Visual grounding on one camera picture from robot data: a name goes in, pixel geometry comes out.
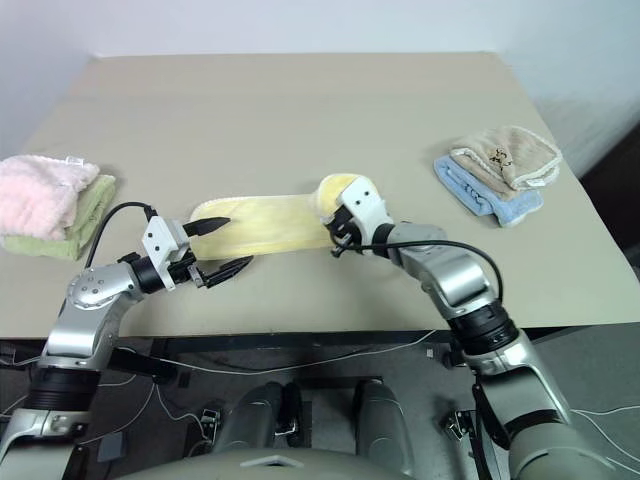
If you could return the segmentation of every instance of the yellow cloth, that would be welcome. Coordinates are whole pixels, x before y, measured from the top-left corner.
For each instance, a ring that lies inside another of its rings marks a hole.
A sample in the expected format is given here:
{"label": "yellow cloth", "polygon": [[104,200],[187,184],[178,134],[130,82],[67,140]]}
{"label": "yellow cloth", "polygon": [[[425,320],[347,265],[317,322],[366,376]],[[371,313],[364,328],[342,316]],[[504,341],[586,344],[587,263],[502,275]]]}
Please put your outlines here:
{"label": "yellow cloth", "polygon": [[357,177],[326,177],[308,195],[222,198],[205,202],[193,211],[191,221],[228,217],[231,222],[203,237],[191,239],[200,260],[290,252],[331,246],[321,219],[337,208],[336,199]]}

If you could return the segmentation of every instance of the white cable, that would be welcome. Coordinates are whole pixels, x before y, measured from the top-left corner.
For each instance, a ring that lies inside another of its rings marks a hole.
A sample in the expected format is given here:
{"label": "white cable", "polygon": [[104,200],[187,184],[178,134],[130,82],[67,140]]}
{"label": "white cable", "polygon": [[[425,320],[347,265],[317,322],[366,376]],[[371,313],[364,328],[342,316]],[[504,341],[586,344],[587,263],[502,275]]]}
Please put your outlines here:
{"label": "white cable", "polygon": [[7,365],[9,367],[21,367],[23,365],[28,365],[30,363],[33,362],[37,362],[38,360],[40,360],[40,357],[33,357],[33,358],[29,358],[28,360],[22,360],[21,362],[16,363],[15,361],[12,362],[6,362],[2,359],[0,359],[0,363],[2,363],[3,365]]}
{"label": "white cable", "polygon": [[204,433],[204,427],[202,426],[202,422],[196,415],[194,415],[193,413],[185,413],[184,415],[180,415],[179,417],[174,417],[169,411],[169,409],[167,408],[167,406],[164,404],[164,401],[162,400],[162,395],[160,394],[160,387],[158,387],[157,385],[155,385],[154,387],[158,394],[158,400],[160,401],[160,405],[162,406],[162,409],[171,420],[173,420],[174,422],[179,422],[180,420],[184,420],[185,418],[193,418],[198,424],[198,427],[200,427],[200,434],[202,435],[202,438],[207,441],[209,440],[209,437],[207,437]]}
{"label": "white cable", "polygon": [[[120,382],[120,383],[101,383],[100,385],[98,385],[99,387],[122,387],[124,385],[128,385],[129,383],[133,382],[133,380],[137,377],[137,375],[132,375],[131,377],[129,377],[128,379],[126,379],[124,382]],[[22,397],[20,397],[19,399],[17,399],[15,402],[13,402],[11,405],[9,405],[4,412],[0,413],[0,417],[5,417],[5,418],[11,418],[11,415],[7,415],[7,413],[9,412],[9,410],[11,410],[13,407],[15,407],[18,403],[20,403],[21,401],[23,401],[25,398],[27,398],[29,396],[29,394],[27,395],[23,395]]]}
{"label": "white cable", "polygon": [[293,426],[289,430],[285,430],[284,432],[276,432],[276,437],[284,437],[286,435],[291,435],[292,433],[296,433],[298,431],[298,422],[293,421]]}
{"label": "white cable", "polygon": [[124,382],[120,382],[120,383],[101,383],[98,386],[99,387],[123,387],[123,386],[128,385],[131,382],[133,382],[136,377],[137,377],[137,375],[131,375]]}
{"label": "white cable", "polygon": [[403,345],[396,345],[395,347],[390,347],[390,348],[383,348],[382,350],[375,350],[373,352],[357,352],[357,353],[353,353],[351,355],[344,355],[342,357],[329,358],[327,360],[320,360],[318,362],[301,363],[300,365],[291,365],[291,366],[288,366],[288,367],[271,368],[271,369],[268,369],[268,370],[260,370],[258,372],[238,372],[238,371],[234,371],[234,370],[216,370],[216,369],[212,369],[212,368],[198,367],[197,365],[190,365],[188,363],[177,362],[175,360],[167,360],[165,358],[157,358],[157,360],[160,360],[160,361],[165,362],[165,363],[171,363],[173,365],[179,365],[179,366],[182,366],[182,367],[191,368],[192,370],[199,370],[201,372],[207,372],[207,373],[221,373],[221,374],[225,374],[225,375],[244,375],[244,376],[265,375],[267,373],[286,372],[288,370],[295,370],[295,369],[298,369],[298,368],[312,367],[314,365],[324,365],[325,363],[333,363],[333,362],[338,362],[338,361],[341,361],[341,360],[349,360],[351,358],[362,357],[362,356],[365,356],[365,355],[378,355],[380,353],[393,352],[395,350],[400,350],[401,348],[408,348],[408,347],[412,347],[414,345],[417,345],[418,343],[422,342],[427,337],[432,335],[434,332],[435,332],[435,330],[431,330],[429,333],[427,333],[426,335],[423,335],[422,337],[420,337],[418,340],[416,340],[414,342],[405,343]]}
{"label": "white cable", "polygon": [[614,460],[611,457],[607,457],[607,460],[609,460],[611,463],[615,463],[616,465],[618,465],[619,467],[624,468],[625,470],[629,470],[631,473],[635,473],[636,475],[640,475],[640,470],[635,470],[631,467],[629,467],[628,465],[625,465],[624,463],[620,463],[617,460]]}
{"label": "white cable", "polygon": [[190,449],[189,449],[189,453],[187,453],[187,457],[191,457],[193,456],[194,452],[196,451],[196,449],[200,446],[200,445],[209,445],[211,446],[211,448],[213,448],[213,446],[216,444],[216,435],[218,433],[218,422],[214,422],[213,423],[213,437],[211,438],[211,440],[209,440],[208,438],[206,440],[200,440],[198,442],[196,442]]}
{"label": "white cable", "polygon": [[604,412],[592,412],[590,410],[579,410],[575,409],[574,412],[586,413],[589,415],[596,415],[598,417],[604,417],[605,415],[611,415],[612,413],[625,412],[627,410],[637,410],[640,408],[640,405],[629,405],[628,407],[618,407],[613,408],[611,410],[606,410]]}
{"label": "white cable", "polygon": [[571,410],[573,413],[580,415],[581,417],[586,418],[587,420],[589,420],[589,422],[591,423],[591,425],[593,425],[594,427],[596,427],[596,430],[598,430],[598,432],[600,432],[600,434],[605,438],[605,440],[607,442],[609,442],[613,447],[615,447],[616,450],[618,450],[620,453],[623,453],[624,455],[626,455],[627,457],[629,457],[630,459],[640,463],[640,458],[631,455],[629,452],[627,452],[624,448],[622,448],[621,446],[619,446],[616,442],[614,442],[611,437],[609,437],[609,435],[607,435],[605,433],[605,431],[600,428],[600,425],[598,425],[592,418],[590,418],[587,414],[582,413],[580,410]]}
{"label": "white cable", "polygon": [[91,440],[87,440],[85,442],[80,442],[80,445],[87,445],[88,443],[93,443],[95,441],[103,439],[107,435],[111,435],[112,433],[119,432],[120,430],[124,430],[125,428],[129,427],[133,422],[135,422],[140,417],[140,415],[142,415],[142,413],[145,411],[145,409],[149,405],[149,402],[151,401],[151,398],[153,397],[154,389],[155,389],[155,384],[152,383],[151,384],[151,388],[149,389],[149,395],[147,395],[147,399],[142,404],[142,407],[140,407],[140,410],[138,410],[138,413],[136,413],[131,420],[129,420],[123,426],[121,426],[119,428],[116,428],[115,430],[110,431],[109,433],[105,433],[104,435],[100,435],[99,437],[92,438]]}
{"label": "white cable", "polygon": [[18,400],[16,400],[11,405],[9,405],[7,408],[4,409],[4,411],[2,413],[0,413],[0,417],[11,418],[11,415],[6,415],[9,412],[9,410],[11,410],[13,407],[15,407],[17,404],[19,404],[21,401],[23,401],[28,396],[29,396],[28,394],[27,395],[23,395]]}

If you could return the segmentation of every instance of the towel embroidery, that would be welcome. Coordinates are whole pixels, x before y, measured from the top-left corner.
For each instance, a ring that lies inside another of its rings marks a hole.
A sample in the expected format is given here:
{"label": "towel embroidery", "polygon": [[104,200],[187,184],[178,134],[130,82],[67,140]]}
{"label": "towel embroidery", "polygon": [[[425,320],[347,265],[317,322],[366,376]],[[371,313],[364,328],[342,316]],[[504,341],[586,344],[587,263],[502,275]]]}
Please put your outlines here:
{"label": "towel embroidery", "polygon": [[507,152],[505,152],[502,147],[498,147],[496,148],[496,153],[489,157],[489,160],[500,165],[500,171],[502,172],[504,171],[504,167],[508,167],[513,164],[513,160],[505,161],[508,157]]}

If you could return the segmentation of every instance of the white wall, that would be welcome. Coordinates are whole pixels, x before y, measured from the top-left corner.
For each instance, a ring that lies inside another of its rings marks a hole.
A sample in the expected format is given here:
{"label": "white wall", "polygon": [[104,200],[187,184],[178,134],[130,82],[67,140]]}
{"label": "white wall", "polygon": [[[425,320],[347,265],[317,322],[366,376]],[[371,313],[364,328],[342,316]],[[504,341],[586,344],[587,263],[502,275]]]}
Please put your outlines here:
{"label": "white wall", "polygon": [[580,175],[640,120],[639,15],[637,0],[0,0],[0,155],[92,55],[489,50]]}

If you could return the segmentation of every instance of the folded towel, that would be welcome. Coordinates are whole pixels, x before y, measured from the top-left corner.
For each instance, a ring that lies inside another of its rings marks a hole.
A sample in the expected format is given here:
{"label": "folded towel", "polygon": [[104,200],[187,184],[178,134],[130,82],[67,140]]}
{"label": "folded towel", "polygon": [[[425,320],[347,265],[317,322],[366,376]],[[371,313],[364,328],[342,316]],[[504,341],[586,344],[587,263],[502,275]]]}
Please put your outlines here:
{"label": "folded towel", "polygon": [[78,193],[98,175],[83,160],[16,155],[0,162],[0,235],[64,240]]}
{"label": "folded towel", "polygon": [[453,144],[453,159],[503,200],[552,183],[562,154],[557,147],[522,127],[500,127]]}
{"label": "folded towel", "polygon": [[478,216],[493,213],[501,227],[520,223],[527,213],[538,210],[544,203],[537,190],[528,190],[504,201],[448,155],[437,159],[434,167],[445,187],[469,210]]}
{"label": "folded towel", "polygon": [[99,175],[80,193],[76,219],[66,229],[66,240],[10,235],[4,238],[4,248],[11,253],[77,260],[83,247],[89,243],[105,209],[115,194],[115,178]]}

